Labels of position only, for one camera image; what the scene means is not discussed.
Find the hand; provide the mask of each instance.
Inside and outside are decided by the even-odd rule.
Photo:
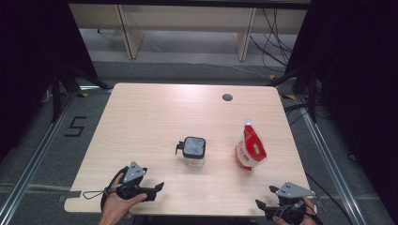
[[[314,204],[309,199],[307,199],[306,197],[303,197],[302,200],[304,201],[304,203],[306,205],[308,205],[308,206],[310,206],[311,208],[314,209]],[[305,207],[305,211],[306,211],[306,213],[313,215],[314,212],[313,212],[313,210],[311,208]],[[289,225],[282,218],[273,217],[272,219],[278,225]],[[310,217],[304,215],[304,218],[302,219],[300,225],[316,225],[316,222],[313,219],[311,219]]]
[[[114,182],[114,185],[119,183],[120,178],[123,176],[121,173]],[[102,215],[99,220],[100,225],[116,224],[123,216],[131,218],[130,209],[137,203],[142,202],[146,199],[146,194],[139,194],[132,199],[124,200],[117,196],[116,193],[112,193],[108,196],[105,204],[102,208]]]

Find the wooden table top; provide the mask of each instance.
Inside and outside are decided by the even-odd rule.
[[[229,94],[231,101],[222,96]],[[250,117],[268,153],[253,172],[240,169],[235,146]],[[188,136],[207,142],[205,165],[183,163],[176,145]],[[103,190],[132,161],[148,171],[141,187],[164,182],[154,202],[135,215],[263,216],[255,200],[277,206],[269,186],[289,181],[309,188],[274,87],[119,83],[99,120],[71,191]],[[68,212],[100,212],[100,196],[67,199]]]

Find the red and white bag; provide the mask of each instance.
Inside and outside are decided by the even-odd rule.
[[[252,171],[267,158],[266,149],[252,126],[252,120],[246,119],[246,125],[236,147],[237,164],[244,170]]]

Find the floor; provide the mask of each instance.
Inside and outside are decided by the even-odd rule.
[[[81,33],[99,75],[110,82],[127,79],[117,76],[112,77],[112,72],[120,73],[120,68],[119,70],[115,69],[114,64],[123,65],[126,68],[140,67],[151,63],[155,63],[157,67],[161,67],[162,64],[165,67],[172,68],[194,67],[197,73],[206,73],[209,69],[214,68],[225,68],[231,69],[231,74],[238,71],[266,82],[269,82],[269,74],[278,76],[282,74],[278,70],[283,71],[281,63],[273,60],[270,56],[264,56],[253,42],[249,46],[245,61],[239,62],[233,35],[228,33],[148,31],[145,33],[137,58],[133,60],[128,58],[119,31],[100,30],[98,33],[97,30],[82,29]],[[280,36],[280,40],[286,46],[293,48],[296,37],[294,35],[283,35]],[[262,34],[253,35],[253,39],[260,46],[264,46],[267,41],[266,36]],[[267,51],[279,61],[284,62],[280,48],[272,47],[268,44]],[[261,69],[266,69],[268,74],[265,75]],[[286,82],[279,89],[281,95],[287,97],[283,99],[284,107],[297,104],[296,100],[288,99],[291,94],[289,89],[291,83],[292,81]],[[84,150],[89,145],[109,95],[109,92],[93,91],[87,98],[77,97],[73,100],[61,128],[55,131],[56,135],[52,140],[52,145],[57,147],[51,148],[39,163],[37,174],[31,181],[9,224],[92,224],[98,221],[100,215],[72,215],[66,213],[63,211],[63,202],[70,184],[73,182],[74,174],[79,169],[79,161],[84,157]],[[32,121],[30,128],[26,131],[26,135],[20,144],[10,151],[9,156],[1,164],[1,203],[4,203],[8,198],[13,185],[20,179],[26,165],[35,151],[37,151],[42,137],[44,137],[50,126],[52,105],[49,102],[51,101],[46,101],[46,97],[43,97],[43,106],[37,112],[36,119]],[[345,177],[349,190],[353,193],[357,204],[360,206],[364,220],[367,221],[367,224],[393,224],[358,164],[347,157],[349,150],[339,136],[338,129],[333,125],[332,118],[329,117],[326,109],[317,108],[316,113],[318,116],[317,126],[322,130],[323,138],[329,146],[329,150],[343,177]],[[84,127],[86,130],[84,135],[86,137],[75,142],[66,142],[64,134],[69,132],[66,130],[68,130],[70,120],[79,114],[89,115],[87,116],[86,127]],[[329,191],[330,196],[340,205],[343,205],[343,197],[339,194],[336,183],[333,181],[325,164],[325,159],[319,153],[318,146],[304,120],[305,114],[306,112],[296,110],[286,116],[291,124],[292,134],[295,138],[304,170],[315,178],[316,182],[309,178],[310,186],[315,192],[320,193],[319,197],[326,206],[326,211],[328,211],[325,213],[323,208],[319,207],[322,209],[319,210],[319,216],[324,221],[324,224],[349,224],[341,210],[336,206],[337,204],[331,201],[323,189],[316,184],[322,184],[323,188]],[[72,149],[73,151],[76,150],[73,152],[74,154],[65,154],[65,151],[72,151]],[[140,224],[140,218],[136,219],[134,224]],[[253,220],[258,224],[272,224],[266,221],[264,217],[253,218]],[[126,219],[121,223],[131,224],[132,221]]]

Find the gray carpet floor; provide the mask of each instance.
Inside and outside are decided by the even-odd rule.
[[[281,72],[273,72],[264,67],[236,66],[218,67],[192,64],[131,64],[94,62],[99,78],[110,85],[116,83],[198,83],[225,85],[266,85],[269,75],[280,77]],[[291,95],[294,79],[278,86],[281,95]],[[91,85],[79,80],[80,85]],[[10,224],[96,224],[99,214],[70,214],[64,210],[65,196],[71,187],[76,173],[83,161],[85,151],[90,144],[95,128],[100,120],[109,92],[98,90],[88,92],[87,97],[75,98],[51,144],[49,151],[40,164],[29,189],[24,194]],[[321,98],[316,106],[317,124],[321,129],[330,151],[353,192],[368,224],[393,224],[382,202],[369,183],[360,166],[347,157],[349,149],[333,118],[322,106]],[[284,107],[298,104],[294,99],[282,99]],[[85,116],[78,120],[77,126],[83,126],[80,137],[66,137],[76,133],[69,128],[75,116]],[[342,201],[330,178],[314,139],[304,122],[302,111],[294,110],[287,115],[304,170],[314,178],[342,206]],[[13,148],[0,165],[0,203],[7,198],[12,185],[20,178],[26,164],[36,151],[52,119],[51,101],[43,103],[38,109],[20,143]],[[318,215],[324,224],[349,224],[344,214],[325,192],[309,179],[312,190],[321,196],[328,212],[319,209]],[[254,218],[258,224],[273,224],[264,217]],[[120,224],[132,224],[124,219]]]

